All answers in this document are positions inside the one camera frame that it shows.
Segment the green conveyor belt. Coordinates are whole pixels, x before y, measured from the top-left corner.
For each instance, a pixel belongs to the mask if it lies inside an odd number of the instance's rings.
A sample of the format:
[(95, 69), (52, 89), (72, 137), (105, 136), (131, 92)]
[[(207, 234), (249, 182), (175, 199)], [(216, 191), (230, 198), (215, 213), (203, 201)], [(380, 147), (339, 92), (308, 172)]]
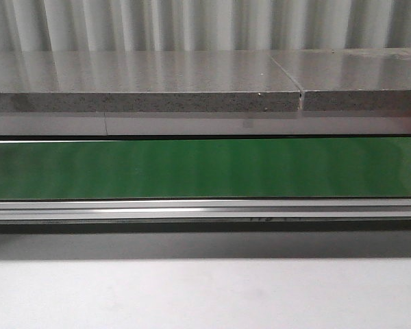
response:
[(411, 197), (411, 138), (0, 143), (0, 200)]

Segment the grey stone slab right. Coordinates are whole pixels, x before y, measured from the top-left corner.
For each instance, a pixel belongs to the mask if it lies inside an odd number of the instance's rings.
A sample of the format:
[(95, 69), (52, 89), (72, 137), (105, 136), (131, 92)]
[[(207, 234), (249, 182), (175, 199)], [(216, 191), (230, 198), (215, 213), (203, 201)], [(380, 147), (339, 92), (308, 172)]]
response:
[(411, 112), (411, 49), (275, 51), (305, 112)]

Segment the grey stone slab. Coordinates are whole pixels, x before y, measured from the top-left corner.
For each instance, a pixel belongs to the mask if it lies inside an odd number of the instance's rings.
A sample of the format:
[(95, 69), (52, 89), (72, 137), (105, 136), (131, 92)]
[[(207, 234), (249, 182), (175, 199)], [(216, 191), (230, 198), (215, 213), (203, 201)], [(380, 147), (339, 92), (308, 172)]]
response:
[(264, 51), (0, 51), (0, 112), (294, 112)]
[(411, 112), (411, 49), (275, 51), (305, 112)]

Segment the grey stone slab left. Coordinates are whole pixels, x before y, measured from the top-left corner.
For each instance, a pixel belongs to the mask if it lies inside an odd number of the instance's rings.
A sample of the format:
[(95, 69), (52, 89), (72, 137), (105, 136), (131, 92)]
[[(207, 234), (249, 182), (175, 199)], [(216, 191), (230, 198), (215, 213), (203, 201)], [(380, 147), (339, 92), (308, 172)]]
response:
[(294, 112), (264, 51), (0, 51), (0, 112)]

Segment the white pleated curtain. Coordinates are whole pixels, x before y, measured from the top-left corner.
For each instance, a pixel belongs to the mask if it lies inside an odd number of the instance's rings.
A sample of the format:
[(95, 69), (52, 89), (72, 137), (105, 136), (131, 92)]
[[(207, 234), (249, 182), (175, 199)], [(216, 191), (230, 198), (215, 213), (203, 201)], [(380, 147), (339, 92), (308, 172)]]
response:
[(411, 1), (0, 1), (0, 51), (411, 47)]

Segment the aluminium conveyor frame rail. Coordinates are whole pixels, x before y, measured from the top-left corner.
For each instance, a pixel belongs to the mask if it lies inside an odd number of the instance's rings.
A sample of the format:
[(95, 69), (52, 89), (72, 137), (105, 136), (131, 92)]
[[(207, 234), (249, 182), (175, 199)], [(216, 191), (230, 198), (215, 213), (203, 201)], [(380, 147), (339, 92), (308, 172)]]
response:
[(0, 202), (0, 224), (257, 223), (411, 219), (411, 198)]

